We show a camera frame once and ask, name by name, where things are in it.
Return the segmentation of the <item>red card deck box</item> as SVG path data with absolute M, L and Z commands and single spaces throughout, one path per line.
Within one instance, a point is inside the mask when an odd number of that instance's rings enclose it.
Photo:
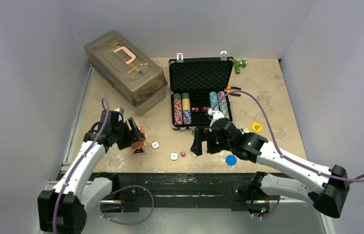
M 145 136 L 145 133 L 144 133 L 144 127 L 143 126 L 138 126 L 138 129 L 139 129 L 141 135 L 143 136 L 142 140 L 146 140 L 146 136 Z

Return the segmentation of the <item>red triangle all-in marker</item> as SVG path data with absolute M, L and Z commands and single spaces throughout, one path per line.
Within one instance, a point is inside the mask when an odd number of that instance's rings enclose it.
M 143 147 L 136 148 L 133 152 L 134 155 L 146 155 L 147 152 L 144 150 Z

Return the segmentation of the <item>blue round button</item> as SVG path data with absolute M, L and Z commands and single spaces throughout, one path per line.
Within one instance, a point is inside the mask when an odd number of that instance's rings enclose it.
M 229 165 L 229 166 L 235 166 L 235 165 L 236 165 L 236 163 L 237 163 L 237 158 L 236 158 L 236 156 L 234 156 L 234 155 L 228 155 L 228 156 L 226 156 L 226 158 L 225 158 L 225 162 L 226 162 L 226 164 L 227 164 L 227 165 Z

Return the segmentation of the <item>blue yellow card deck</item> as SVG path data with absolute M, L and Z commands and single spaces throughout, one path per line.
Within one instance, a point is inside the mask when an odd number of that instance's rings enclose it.
M 240 131 L 241 131 L 242 134 L 246 134 L 246 133 L 250 132 L 249 128 L 247 128 L 247 127 L 241 128 Z

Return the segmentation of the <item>yellow big blind button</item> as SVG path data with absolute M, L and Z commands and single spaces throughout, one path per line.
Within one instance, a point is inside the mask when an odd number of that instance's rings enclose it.
M 251 129 L 256 133 L 259 133 L 262 131 L 263 127 L 260 123 L 255 122 L 252 124 Z

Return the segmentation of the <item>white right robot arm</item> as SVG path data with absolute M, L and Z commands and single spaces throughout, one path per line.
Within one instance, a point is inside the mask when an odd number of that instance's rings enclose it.
M 226 118 L 221 118 L 209 128 L 195 129 L 191 151 L 202 155 L 202 142 L 207 143 L 207 153 L 229 151 L 238 159 L 276 169 L 286 178 L 257 172 L 249 193 L 254 198 L 278 195 L 304 201 L 320 213 L 332 218 L 341 217 L 349 192 L 346 169 L 340 165 L 329 168 L 312 163 L 282 149 L 272 141 L 253 132 L 238 129 Z

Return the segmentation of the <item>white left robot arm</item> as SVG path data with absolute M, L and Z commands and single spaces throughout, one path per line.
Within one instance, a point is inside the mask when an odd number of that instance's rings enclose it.
M 115 199 L 120 195 L 120 185 L 112 177 L 87 182 L 114 144 L 122 150 L 146 139 L 134 119 L 125 119 L 123 113 L 121 107 L 103 110 L 100 121 L 85 133 L 80 151 L 67 172 L 53 188 L 41 191 L 38 218 L 43 232 L 80 234 L 87 214 L 102 198 Z

